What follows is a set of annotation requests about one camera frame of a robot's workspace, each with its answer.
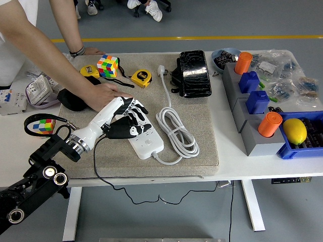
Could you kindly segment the person's right hand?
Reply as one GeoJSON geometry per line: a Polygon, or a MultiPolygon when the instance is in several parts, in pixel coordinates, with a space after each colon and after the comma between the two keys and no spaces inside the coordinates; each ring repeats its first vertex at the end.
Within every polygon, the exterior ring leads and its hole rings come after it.
{"type": "Polygon", "coordinates": [[[99,112],[116,97],[132,98],[132,95],[120,91],[115,84],[103,83],[90,85],[81,99],[90,108],[99,112]]]}

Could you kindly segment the person's left hand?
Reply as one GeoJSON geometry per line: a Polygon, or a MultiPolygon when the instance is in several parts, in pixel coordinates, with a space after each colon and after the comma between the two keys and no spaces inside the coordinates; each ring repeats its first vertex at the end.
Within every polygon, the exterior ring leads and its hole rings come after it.
{"type": "Polygon", "coordinates": [[[105,52],[95,47],[86,47],[84,55],[104,55],[105,52]]]}

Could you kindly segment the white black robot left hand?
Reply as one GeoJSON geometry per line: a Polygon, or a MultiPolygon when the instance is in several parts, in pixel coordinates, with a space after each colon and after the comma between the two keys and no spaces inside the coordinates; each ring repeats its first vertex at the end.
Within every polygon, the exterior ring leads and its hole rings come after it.
{"type": "Polygon", "coordinates": [[[67,143],[79,146],[81,151],[89,152],[103,134],[109,139],[135,138],[152,127],[151,124],[138,123],[145,120],[145,114],[148,114],[148,111],[138,100],[116,97],[87,127],[72,132],[67,143]]]}

